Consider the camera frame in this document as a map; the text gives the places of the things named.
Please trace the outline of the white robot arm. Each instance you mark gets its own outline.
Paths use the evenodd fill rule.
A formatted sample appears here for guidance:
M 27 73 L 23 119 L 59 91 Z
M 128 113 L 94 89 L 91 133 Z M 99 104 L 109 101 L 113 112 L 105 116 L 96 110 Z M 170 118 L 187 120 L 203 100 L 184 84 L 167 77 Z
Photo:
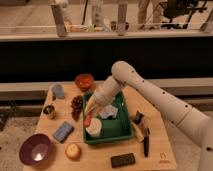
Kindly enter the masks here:
M 164 117 L 179 128 L 195 144 L 201 147 L 197 171 L 213 171 L 213 117 L 209 117 L 169 92 L 142 78 L 133 66 L 117 61 L 111 67 L 111 75 L 98 86 L 87 102 L 85 113 L 96 115 L 109 105 L 125 87 L 134 88 Z

